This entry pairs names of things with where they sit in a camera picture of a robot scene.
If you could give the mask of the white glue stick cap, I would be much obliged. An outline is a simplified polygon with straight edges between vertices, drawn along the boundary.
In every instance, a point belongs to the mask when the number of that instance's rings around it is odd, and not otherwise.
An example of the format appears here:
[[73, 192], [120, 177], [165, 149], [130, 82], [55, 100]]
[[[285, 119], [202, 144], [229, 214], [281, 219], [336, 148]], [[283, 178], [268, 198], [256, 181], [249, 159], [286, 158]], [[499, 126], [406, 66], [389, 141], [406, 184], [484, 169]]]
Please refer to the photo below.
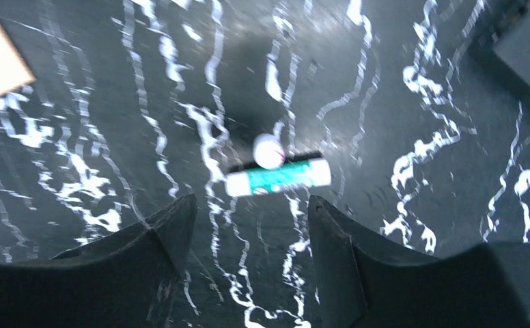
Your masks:
[[285, 163], [285, 151], [280, 137], [263, 133], [253, 142], [253, 159], [264, 169], [276, 169]]

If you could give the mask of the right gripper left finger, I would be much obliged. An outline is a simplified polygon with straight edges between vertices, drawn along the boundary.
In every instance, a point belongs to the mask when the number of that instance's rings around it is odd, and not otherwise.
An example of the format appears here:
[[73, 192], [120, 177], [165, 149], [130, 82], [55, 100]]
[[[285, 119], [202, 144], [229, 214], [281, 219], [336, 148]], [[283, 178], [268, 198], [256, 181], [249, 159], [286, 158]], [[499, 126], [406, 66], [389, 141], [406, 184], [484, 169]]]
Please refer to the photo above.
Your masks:
[[196, 215], [189, 194], [49, 260], [0, 263], [0, 327], [168, 327]]

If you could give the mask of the green white glue stick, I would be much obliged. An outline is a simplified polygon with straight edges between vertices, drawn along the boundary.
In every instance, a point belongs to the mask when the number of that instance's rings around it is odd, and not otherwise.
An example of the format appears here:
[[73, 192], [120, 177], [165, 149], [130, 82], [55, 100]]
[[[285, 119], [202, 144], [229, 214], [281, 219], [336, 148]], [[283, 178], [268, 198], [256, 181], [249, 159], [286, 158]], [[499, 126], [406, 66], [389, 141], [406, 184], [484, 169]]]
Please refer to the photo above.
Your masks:
[[245, 197], [325, 187], [331, 183], [331, 168], [325, 159], [318, 157], [275, 169], [252, 168], [228, 174], [225, 191], [230, 197]]

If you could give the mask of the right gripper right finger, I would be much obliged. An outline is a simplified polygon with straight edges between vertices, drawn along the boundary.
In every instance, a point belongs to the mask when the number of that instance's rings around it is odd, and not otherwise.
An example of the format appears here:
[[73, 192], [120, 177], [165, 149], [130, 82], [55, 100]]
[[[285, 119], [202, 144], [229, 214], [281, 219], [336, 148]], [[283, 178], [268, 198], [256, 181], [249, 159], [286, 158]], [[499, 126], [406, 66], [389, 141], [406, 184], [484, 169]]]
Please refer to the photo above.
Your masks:
[[307, 218], [323, 327], [530, 327], [530, 244], [436, 258], [317, 195]]

